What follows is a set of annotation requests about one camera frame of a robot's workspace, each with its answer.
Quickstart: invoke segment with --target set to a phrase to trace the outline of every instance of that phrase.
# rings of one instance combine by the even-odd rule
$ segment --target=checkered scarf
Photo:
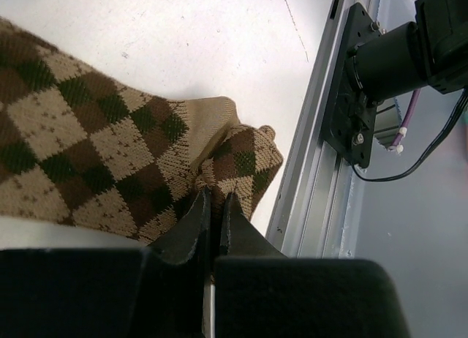
[[[208,186],[249,218],[282,163],[225,97],[129,88],[0,19],[0,214],[149,243]]]

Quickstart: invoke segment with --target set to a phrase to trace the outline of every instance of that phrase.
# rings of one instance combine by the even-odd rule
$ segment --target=table surface
[[[331,2],[0,0],[0,16],[136,89],[231,97],[243,123],[276,130],[286,159]],[[283,171],[252,219],[263,234]],[[107,236],[0,219],[0,247],[128,243]]]

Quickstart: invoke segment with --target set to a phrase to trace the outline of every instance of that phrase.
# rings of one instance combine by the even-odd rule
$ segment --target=purple cable
[[[420,89],[416,89],[412,93],[411,101],[409,102],[407,113],[404,116],[404,119],[403,119],[403,122],[401,123],[400,128],[403,128],[403,127],[406,129],[408,128],[408,124],[410,124],[412,114],[415,113],[416,102],[418,102],[418,97],[419,97],[420,92],[421,92]],[[403,139],[403,135],[400,132],[398,132],[398,134],[396,135],[390,147],[396,148],[400,144],[402,139]]]

